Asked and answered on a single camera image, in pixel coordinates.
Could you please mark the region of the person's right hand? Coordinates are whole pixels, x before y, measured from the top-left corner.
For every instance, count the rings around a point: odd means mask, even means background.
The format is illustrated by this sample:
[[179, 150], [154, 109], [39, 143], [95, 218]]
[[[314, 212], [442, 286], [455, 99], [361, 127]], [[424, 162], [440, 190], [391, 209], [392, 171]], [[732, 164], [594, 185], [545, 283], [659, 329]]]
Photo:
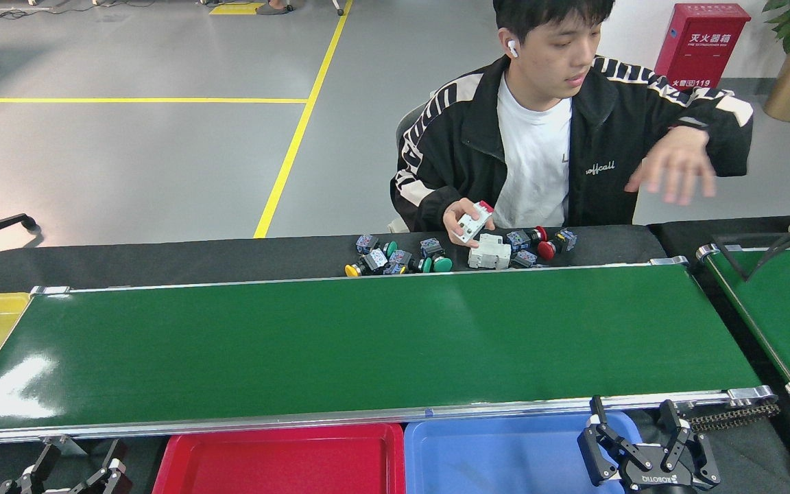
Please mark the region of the person's right hand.
[[479, 247], [475, 237], [482, 229], [494, 229], [492, 221], [494, 209], [486, 201], [471, 202], [461, 199], [453, 202], [444, 210], [442, 219], [449, 240], [453, 244], [470, 248]]

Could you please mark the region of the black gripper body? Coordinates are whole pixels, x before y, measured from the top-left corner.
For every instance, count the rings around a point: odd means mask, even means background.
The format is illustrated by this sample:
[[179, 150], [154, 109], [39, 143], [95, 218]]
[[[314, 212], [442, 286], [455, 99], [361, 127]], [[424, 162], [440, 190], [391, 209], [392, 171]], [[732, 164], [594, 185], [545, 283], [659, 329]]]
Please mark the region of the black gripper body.
[[639, 446], [639, 452], [650, 462], [646, 469], [630, 457], [620, 459], [621, 484], [626, 493], [696, 493], [693, 476], [682, 462], [673, 463], [673, 470], [664, 470], [665, 453], [659, 446]]

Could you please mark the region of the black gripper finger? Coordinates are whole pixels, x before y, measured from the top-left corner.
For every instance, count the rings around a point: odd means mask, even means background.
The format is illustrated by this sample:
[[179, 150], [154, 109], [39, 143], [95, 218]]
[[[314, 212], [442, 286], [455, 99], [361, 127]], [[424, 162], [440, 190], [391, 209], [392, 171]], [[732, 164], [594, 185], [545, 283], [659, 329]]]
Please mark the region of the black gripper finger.
[[84, 493], [129, 493], [132, 481], [123, 463], [127, 453], [128, 446], [122, 440], [114, 440], [104, 456], [103, 465], [84, 482]]
[[664, 450], [660, 461], [662, 471], [674, 476], [677, 468], [684, 467], [691, 480], [687, 481], [685, 475], [680, 476], [678, 478], [680, 484], [718, 486], [720, 472], [706, 435], [693, 431], [689, 422], [680, 416], [673, 401], [662, 401], [659, 412], [662, 425], [671, 434], [670, 440], [662, 448]]
[[61, 456], [62, 451], [56, 444], [47, 443], [35, 463], [28, 466], [22, 475], [16, 480], [6, 480], [0, 484], [0, 493], [44, 493], [44, 482]]
[[608, 425], [601, 397], [590, 398], [590, 419], [579, 435], [579, 450], [594, 485], [620, 480], [628, 464], [643, 468], [638, 447]]

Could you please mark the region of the person's left hand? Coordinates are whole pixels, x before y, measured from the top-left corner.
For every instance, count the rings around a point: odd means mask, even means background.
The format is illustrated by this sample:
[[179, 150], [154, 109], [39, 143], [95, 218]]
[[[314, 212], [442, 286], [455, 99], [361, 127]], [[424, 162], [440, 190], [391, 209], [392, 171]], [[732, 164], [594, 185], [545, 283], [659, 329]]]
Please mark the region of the person's left hand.
[[669, 204], [690, 205], [697, 188], [702, 196], [716, 194], [716, 175], [706, 144], [708, 132], [690, 126], [675, 126], [650, 149], [630, 176], [625, 191], [660, 193]]

